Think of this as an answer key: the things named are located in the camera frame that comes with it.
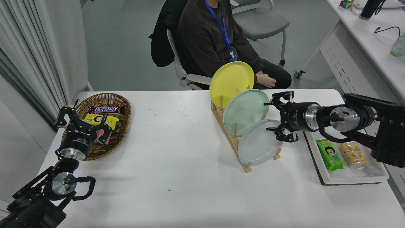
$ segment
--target hand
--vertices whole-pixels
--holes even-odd
[[[256,82],[267,88],[273,88],[277,82],[274,78],[269,77],[268,74],[266,74],[266,73],[262,73],[262,74],[257,73],[256,77],[257,77]]]

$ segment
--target gray chair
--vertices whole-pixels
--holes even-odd
[[[177,53],[175,42],[173,40],[173,36],[170,32],[170,30],[167,30],[167,38],[169,39],[170,46],[172,47],[172,50],[175,54],[175,70],[177,77],[180,79],[180,86],[182,87],[190,87],[193,90],[202,90],[200,87],[197,85],[193,84],[193,82],[198,82],[206,85],[211,84],[212,78],[202,76],[202,75],[196,75],[196,74],[187,74],[185,70],[183,69],[180,59],[179,59],[179,54]]]
[[[236,4],[232,4],[232,9],[261,2],[261,0],[234,1],[237,2],[239,5],[235,6]],[[245,36],[251,40],[264,39],[283,32],[283,46],[281,48],[280,64],[284,65],[286,63],[286,60],[284,59],[284,52],[286,50],[287,38],[285,29],[288,27],[290,22],[274,11],[273,0],[269,1],[270,9],[257,7],[239,13],[234,13],[233,17],[242,28]]]

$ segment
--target black pants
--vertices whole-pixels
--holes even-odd
[[[262,64],[265,67],[262,71],[263,73],[266,73],[269,75],[269,77],[274,78],[276,80],[276,84],[273,88],[267,88],[265,86],[259,85],[255,83],[253,85],[254,89],[287,89],[291,85],[291,75],[286,72],[283,68],[265,60],[262,59]],[[209,85],[201,84],[201,83],[194,83],[198,87],[200,87],[203,90],[209,90]]]

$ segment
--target black thermos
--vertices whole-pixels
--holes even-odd
[[[377,10],[378,6],[383,0],[368,0],[361,11],[360,18],[363,20],[370,20],[373,13]]]

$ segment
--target yellow snack package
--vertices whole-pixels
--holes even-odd
[[[92,113],[92,114],[87,114],[84,121],[86,121],[87,123],[92,124],[94,126],[97,126],[100,124],[101,119],[102,119],[102,115]],[[113,131],[115,130],[115,124],[117,121],[119,121],[119,118],[117,118],[115,116],[107,116],[106,123],[111,127],[111,129]]]

